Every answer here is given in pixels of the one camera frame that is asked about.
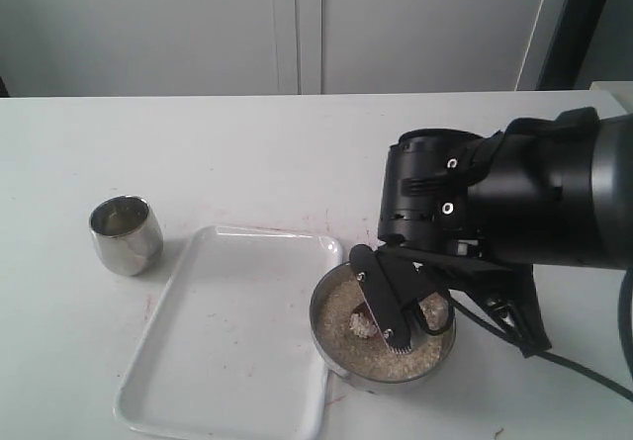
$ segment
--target grain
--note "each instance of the grain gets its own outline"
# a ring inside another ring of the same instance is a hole
[[[321,346],[344,369],[376,381],[406,381],[429,371],[448,351],[451,330],[439,336],[425,334],[405,355],[389,350],[381,336],[358,337],[350,329],[350,315],[362,302],[356,280],[349,277],[330,292],[317,319],[316,335]],[[430,328],[443,324],[446,309],[439,296],[427,298],[420,306]]]

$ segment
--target white tray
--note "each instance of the white tray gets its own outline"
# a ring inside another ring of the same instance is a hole
[[[115,401],[131,429],[179,439],[312,439],[327,370],[308,307],[342,260],[331,237],[199,230],[169,280]]]

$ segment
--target black cable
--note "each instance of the black cable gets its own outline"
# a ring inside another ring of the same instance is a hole
[[[627,297],[622,297],[622,294],[625,293],[625,295],[628,294],[628,298]],[[629,274],[627,273],[627,275],[624,277],[624,280],[622,282],[622,290],[620,291],[620,304],[619,304],[619,308],[620,311],[622,309],[622,305],[623,305],[623,301],[622,299],[625,299],[625,302],[628,300],[628,305],[626,306],[626,310],[628,310],[628,330],[624,331],[625,335],[628,332],[628,341],[630,344],[630,348],[631,351],[627,351],[629,349],[629,347],[625,348],[624,345],[624,341],[622,341],[622,350],[625,351],[625,357],[627,356],[627,352],[629,355],[633,356],[633,338],[631,338],[630,333],[631,333],[631,297],[633,296],[633,276],[629,276]],[[470,311],[469,309],[467,309],[466,307],[464,307],[462,304],[460,304],[459,302],[457,302],[455,299],[453,299],[449,294],[446,294],[446,300],[455,307],[456,310],[458,310],[460,313],[462,313],[463,315],[465,315],[466,317],[468,317],[470,320],[472,320],[474,323],[476,323],[477,325],[479,325],[481,328],[485,329],[486,331],[490,332],[491,334],[493,334],[494,336],[502,339],[503,341],[516,346],[516,347],[522,347],[524,343],[521,343],[520,341],[517,341],[516,339],[512,338],[511,336],[507,335],[505,332],[503,332],[502,330],[500,330],[499,328],[491,325],[490,323],[484,321],[483,319],[481,319],[480,317],[478,317],[477,315],[475,315],[472,311]],[[623,318],[624,316],[619,316],[618,320],[622,321],[621,318]],[[620,329],[620,339],[623,339],[623,329],[621,327]],[[597,373],[596,371],[591,370],[590,368],[587,368],[585,366],[583,366],[582,364],[576,363],[574,361],[571,361],[567,358],[564,358],[562,356],[558,356],[556,354],[552,354],[552,353],[546,353],[546,352],[542,352],[542,353],[536,353],[535,356],[544,359],[546,361],[549,361],[551,363],[557,364],[559,366],[562,366],[564,368],[567,369],[571,369],[572,371],[577,372],[578,374],[581,374],[583,376],[585,376],[586,378],[591,379],[592,381],[595,381],[601,385],[603,385],[604,387],[614,391],[616,394],[623,396],[624,398],[626,398],[627,400],[633,402],[633,392],[629,391],[628,389],[624,388],[623,386],[620,386],[619,384],[617,384],[615,381],[611,381],[610,379],[608,379],[607,377],[603,376],[602,374]],[[629,363],[629,359],[627,359],[627,364],[629,365],[629,368],[631,368],[631,364]]]
[[[633,378],[633,328],[631,328],[631,308],[633,302],[633,271],[627,270],[620,286],[617,302],[617,328],[620,333],[622,353]]]

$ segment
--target cup rim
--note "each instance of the cup rim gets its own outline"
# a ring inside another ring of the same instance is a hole
[[[136,227],[126,231],[126,232],[122,232],[120,234],[104,234],[101,231],[95,229],[94,227],[94,223],[93,223],[93,219],[95,218],[95,216],[97,215],[97,213],[99,212],[99,210],[103,209],[104,207],[108,206],[109,204],[118,201],[118,200],[137,200],[140,201],[145,208],[147,209],[147,214],[145,215],[145,219]],[[151,207],[149,206],[149,203],[144,199],[141,198],[140,196],[135,196],[135,195],[121,195],[121,196],[115,196],[114,198],[110,198],[109,200],[104,201],[103,203],[101,203],[100,205],[98,205],[94,210],[92,210],[92,213],[90,213],[90,217],[88,218],[88,225],[90,226],[90,231],[95,234],[98,235],[99,237],[105,237],[108,239],[116,239],[118,237],[124,237],[126,235],[130,235],[130,234],[134,234],[135,232],[139,231],[142,229],[142,227],[147,223],[147,221],[149,220],[149,216],[151,214]]]

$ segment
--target screw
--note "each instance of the screw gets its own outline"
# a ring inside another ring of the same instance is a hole
[[[455,208],[453,207],[452,203],[444,203],[442,205],[442,213],[444,213],[445,215],[450,215],[451,213],[453,213],[453,210]]]

